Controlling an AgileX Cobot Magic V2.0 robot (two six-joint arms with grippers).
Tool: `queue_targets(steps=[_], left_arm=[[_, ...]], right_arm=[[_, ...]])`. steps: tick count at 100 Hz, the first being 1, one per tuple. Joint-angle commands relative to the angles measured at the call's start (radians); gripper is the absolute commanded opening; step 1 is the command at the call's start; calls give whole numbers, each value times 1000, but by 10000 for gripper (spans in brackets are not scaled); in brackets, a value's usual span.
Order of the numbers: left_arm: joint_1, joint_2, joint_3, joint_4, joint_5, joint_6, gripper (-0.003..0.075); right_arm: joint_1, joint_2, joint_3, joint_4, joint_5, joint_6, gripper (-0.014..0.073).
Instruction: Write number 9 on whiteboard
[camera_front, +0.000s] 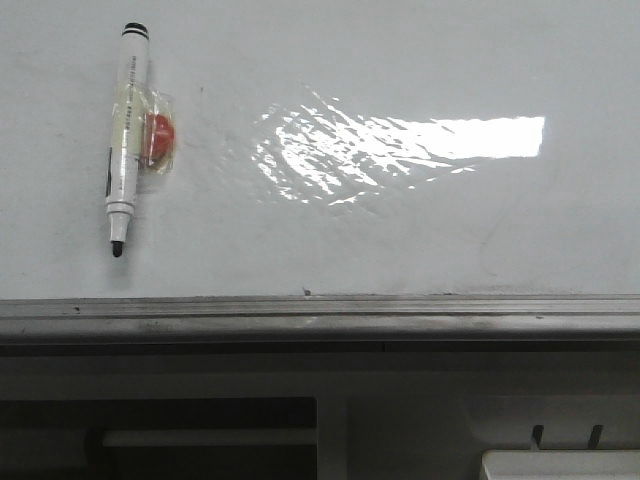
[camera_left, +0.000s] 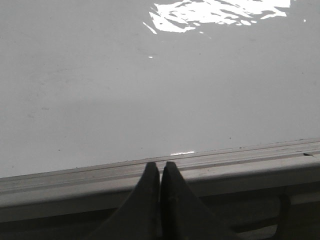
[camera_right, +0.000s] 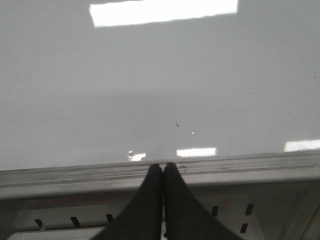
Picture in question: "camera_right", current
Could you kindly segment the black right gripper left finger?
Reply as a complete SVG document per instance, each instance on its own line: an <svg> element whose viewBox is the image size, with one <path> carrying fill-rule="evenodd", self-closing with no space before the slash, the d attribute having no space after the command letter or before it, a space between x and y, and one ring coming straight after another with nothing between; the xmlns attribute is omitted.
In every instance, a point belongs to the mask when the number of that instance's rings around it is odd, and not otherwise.
<svg viewBox="0 0 320 240"><path fill-rule="evenodd" d="M163 172L158 164L147 174L124 210L93 240L159 240L163 219Z"/></svg>

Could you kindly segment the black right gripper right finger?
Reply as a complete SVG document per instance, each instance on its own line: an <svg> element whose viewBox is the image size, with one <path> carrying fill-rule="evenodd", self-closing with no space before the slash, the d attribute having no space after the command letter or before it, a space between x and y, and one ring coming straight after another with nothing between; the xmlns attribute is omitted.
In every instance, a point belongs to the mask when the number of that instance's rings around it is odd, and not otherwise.
<svg viewBox="0 0 320 240"><path fill-rule="evenodd" d="M163 172L166 234L169 240L239 240L214 219L187 187L175 163Z"/></svg>

